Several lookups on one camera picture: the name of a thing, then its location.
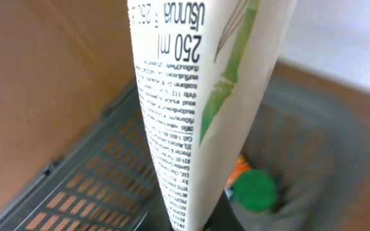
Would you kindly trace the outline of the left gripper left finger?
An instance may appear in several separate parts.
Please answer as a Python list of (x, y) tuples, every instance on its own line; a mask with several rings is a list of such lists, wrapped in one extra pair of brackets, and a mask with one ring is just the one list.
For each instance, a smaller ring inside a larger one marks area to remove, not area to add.
[(160, 189), (152, 196), (148, 211), (137, 231), (172, 231), (172, 226), (163, 201)]

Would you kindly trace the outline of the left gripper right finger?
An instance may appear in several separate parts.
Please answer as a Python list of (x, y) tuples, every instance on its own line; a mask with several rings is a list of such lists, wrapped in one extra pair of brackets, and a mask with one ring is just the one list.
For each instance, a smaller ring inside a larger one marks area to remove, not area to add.
[(235, 216), (228, 197), (223, 192), (215, 206), (204, 231), (245, 231)]

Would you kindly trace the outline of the green-lid jar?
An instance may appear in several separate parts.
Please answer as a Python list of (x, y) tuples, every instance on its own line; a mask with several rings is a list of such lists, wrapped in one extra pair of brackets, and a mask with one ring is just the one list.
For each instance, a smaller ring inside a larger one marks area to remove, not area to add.
[(274, 207), (278, 200), (277, 189), (272, 177), (259, 169), (243, 172), (233, 184), (235, 200), (255, 213), (267, 212)]

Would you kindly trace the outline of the white tube tan cap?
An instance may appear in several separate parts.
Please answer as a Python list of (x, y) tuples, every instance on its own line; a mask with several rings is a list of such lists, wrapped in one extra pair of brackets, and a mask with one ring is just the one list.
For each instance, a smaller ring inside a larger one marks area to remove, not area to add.
[(129, 0), (137, 89), (170, 230), (202, 230), (251, 129), (291, 0)]

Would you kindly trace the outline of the orange tissue packet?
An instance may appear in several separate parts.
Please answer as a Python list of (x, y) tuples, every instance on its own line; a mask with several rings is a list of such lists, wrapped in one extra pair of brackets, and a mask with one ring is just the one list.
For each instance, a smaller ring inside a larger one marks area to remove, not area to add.
[(225, 188), (230, 188), (235, 181), (239, 178), (239, 176), (246, 172), (251, 170), (251, 165), (246, 161), (245, 157), (243, 155), (239, 155), (236, 161), (236, 164), (234, 165), (231, 174), (229, 175)]

